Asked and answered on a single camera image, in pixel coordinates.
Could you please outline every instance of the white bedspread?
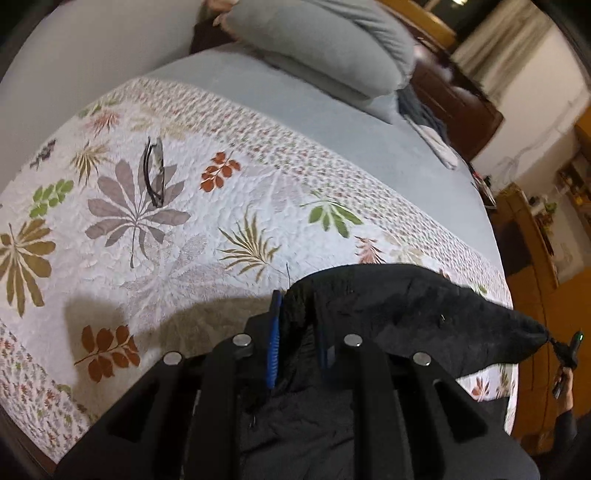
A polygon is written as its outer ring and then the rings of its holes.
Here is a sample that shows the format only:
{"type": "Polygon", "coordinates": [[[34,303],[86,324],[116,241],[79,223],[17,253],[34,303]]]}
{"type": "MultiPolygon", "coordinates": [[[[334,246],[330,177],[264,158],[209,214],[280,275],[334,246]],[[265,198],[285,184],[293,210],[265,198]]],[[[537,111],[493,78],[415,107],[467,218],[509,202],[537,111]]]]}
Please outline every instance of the white bedspread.
{"type": "MultiPolygon", "coordinates": [[[[418,264],[511,305],[502,273],[395,191],[178,83],[138,79],[90,105],[0,203],[0,403],[56,461],[164,352],[208,351],[315,271],[418,264]],[[162,208],[140,165],[149,135],[164,144],[162,208]]],[[[510,396],[510,431],[516,367],[459,382],[510,396]]]]}

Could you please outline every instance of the silver screw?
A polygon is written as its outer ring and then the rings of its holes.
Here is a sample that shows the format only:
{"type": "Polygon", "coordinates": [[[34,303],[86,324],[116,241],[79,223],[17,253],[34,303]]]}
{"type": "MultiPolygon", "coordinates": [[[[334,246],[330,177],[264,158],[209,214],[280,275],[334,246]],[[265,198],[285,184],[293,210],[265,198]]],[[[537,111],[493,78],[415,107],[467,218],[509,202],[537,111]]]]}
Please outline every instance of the silver screw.
{"type": "Polygon", "coordinates": [[[417,365],[421,365],[423,367],[428,367],[431,364],[431,357],[428,353],[425,352],[417,352],[413,355],[413,361],[417,365]]]}
{"type": "Polygon", "coordinates": [[[356,333],[345,335],[345,345],[347,346],[360,346],[362,343],[363,339],[356,333]]]}
{"type": "Polygon", "coordinates": [[[181,360],[183,359],[183,356],[178,353],[178,352],[168,352],[166,355],[164,355],[163,361],[166,365],[178,365],[181,360]]]}
{"type": "Polygon", "coordinates": [[[232,343],[236,346],[249,346],[252,342],[252,338],[247,333],[239,333],[232,339],[232,343]]]}

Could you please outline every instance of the black handheld device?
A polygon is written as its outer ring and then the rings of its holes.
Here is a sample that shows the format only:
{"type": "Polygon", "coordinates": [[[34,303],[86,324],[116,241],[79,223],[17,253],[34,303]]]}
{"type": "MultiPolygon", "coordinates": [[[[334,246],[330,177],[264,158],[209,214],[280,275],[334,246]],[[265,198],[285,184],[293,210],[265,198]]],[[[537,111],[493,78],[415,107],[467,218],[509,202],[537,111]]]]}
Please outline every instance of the black handheld device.
{"type": "MultiPolygon", "coordinates": [[[[558,355],[558,359],[560,360],[561,367],[568,367],[572,370],[575,370],[579,364],[579,360],[577,359],[577,353],[583,342],[583,332],[580,330],[573,335],[570,339],[570,345],[568,350],[565,351],[565,355],[558,355]]],[[[564,390],[564,386],[566,385],[567,377],[564,373],[560,374],[560,379],[556,381],[554,384],[554,388],[552,389],[552,395],[556,400],[558,400],[559,396],[562,394],[564,390]]]]}

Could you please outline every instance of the curtain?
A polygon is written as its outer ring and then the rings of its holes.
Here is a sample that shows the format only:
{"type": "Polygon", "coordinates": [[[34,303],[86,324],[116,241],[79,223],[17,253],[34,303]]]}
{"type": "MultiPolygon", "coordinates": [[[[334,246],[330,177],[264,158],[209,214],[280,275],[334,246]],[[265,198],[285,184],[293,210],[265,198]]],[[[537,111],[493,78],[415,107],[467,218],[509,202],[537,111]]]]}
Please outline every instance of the curtain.
{"type": "Polygon", "coordinates": [[[498,104],[551,26],[552,20],[530,0],[503,0],[452,59],[498,104]]]}

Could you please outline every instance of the person's hand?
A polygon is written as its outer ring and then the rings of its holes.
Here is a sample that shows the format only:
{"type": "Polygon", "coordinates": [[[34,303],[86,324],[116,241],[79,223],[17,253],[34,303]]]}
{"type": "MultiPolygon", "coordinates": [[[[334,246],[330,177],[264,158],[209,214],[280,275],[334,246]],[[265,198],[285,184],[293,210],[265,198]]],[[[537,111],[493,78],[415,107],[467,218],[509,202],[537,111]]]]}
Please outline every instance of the person's hand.
{"type": "Polygon", "coordinates": [[[558,397],[558,415],[562,415],[564,412],[572,410],[574,407],[573,399],[573,371],[570,368],[562,367],[558,369],[558,378],[560,375],[566,375],[566,382],[562,393],[558,397]]]}

